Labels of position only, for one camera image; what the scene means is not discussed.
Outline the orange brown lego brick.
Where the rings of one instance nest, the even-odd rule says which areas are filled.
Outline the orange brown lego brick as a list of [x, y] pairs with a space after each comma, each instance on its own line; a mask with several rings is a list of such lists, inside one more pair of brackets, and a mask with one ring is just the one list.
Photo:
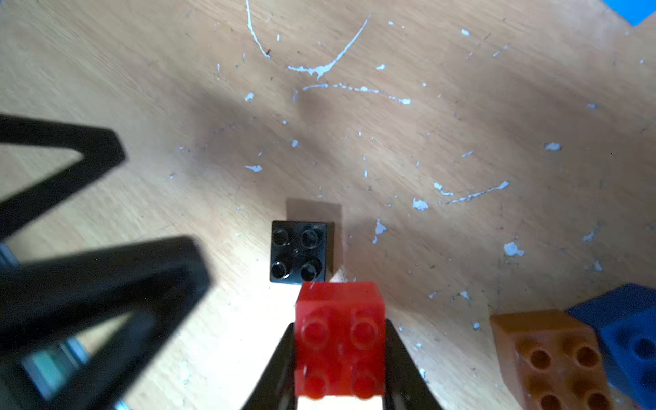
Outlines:
[[613, 409], [592, 327], [560, 310], [493, 314], [502, 379], [524, 409]]

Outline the light blue long lego brick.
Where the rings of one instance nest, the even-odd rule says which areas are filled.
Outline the light blue long lego brick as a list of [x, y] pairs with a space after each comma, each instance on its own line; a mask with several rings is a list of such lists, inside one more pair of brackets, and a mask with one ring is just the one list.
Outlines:
[[632, 27], [640, 25], [656, 10], [656, 0], [603, 0], [603, 3]]

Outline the black lego brick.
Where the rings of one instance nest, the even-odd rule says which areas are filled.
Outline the black lego brick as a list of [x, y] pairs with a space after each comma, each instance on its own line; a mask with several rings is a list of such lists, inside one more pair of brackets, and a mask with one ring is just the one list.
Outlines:
[[334, 223], [274, 220], [269, 280], [302, 285], [327, 282], [332, 272]]

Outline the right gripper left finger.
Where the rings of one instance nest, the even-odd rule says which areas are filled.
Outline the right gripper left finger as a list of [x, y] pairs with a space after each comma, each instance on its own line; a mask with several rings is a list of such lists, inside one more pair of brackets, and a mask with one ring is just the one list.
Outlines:
[[294, 323], [290, 323], [242, 410], [297, 409]]

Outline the blue square lego brick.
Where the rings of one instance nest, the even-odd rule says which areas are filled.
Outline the blue square lego brick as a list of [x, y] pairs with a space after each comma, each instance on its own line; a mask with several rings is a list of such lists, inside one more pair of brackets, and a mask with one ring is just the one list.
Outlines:
[[655, 290], [623, 285], [565, 311], [596, 332], [608, 383], [655, 408]]

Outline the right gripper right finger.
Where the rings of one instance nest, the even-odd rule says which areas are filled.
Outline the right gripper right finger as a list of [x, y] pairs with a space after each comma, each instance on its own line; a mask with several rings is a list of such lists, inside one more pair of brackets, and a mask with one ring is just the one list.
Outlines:
[[389, 319], [385, 321], [385, 332], [383, 409], [442, 410]]

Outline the red orange lego brick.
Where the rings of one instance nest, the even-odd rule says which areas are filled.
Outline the red orange lego brick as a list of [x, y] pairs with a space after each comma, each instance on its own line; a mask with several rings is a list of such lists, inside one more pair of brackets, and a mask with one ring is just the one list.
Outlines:
[[296, 396], [382, 396], [385, 313], [372, 282], [302, 285], [294, 323]]

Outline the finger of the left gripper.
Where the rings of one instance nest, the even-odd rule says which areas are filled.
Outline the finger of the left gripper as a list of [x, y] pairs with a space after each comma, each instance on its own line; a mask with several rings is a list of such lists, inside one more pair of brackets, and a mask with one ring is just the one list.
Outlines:
[[126, 160], [117, 134], [107, 128], [1, 115], [1, 143], [73, 150], [81, 160], [1, 201], [5, 240]]
[[[211, 285], [201, 250], [171, 237], [1, 270], [1, 376], [25, 409], [109, 409], [129, 390]], [[126, 322], [53, 396], [19, 374], [22, 360], [106, 320]]]

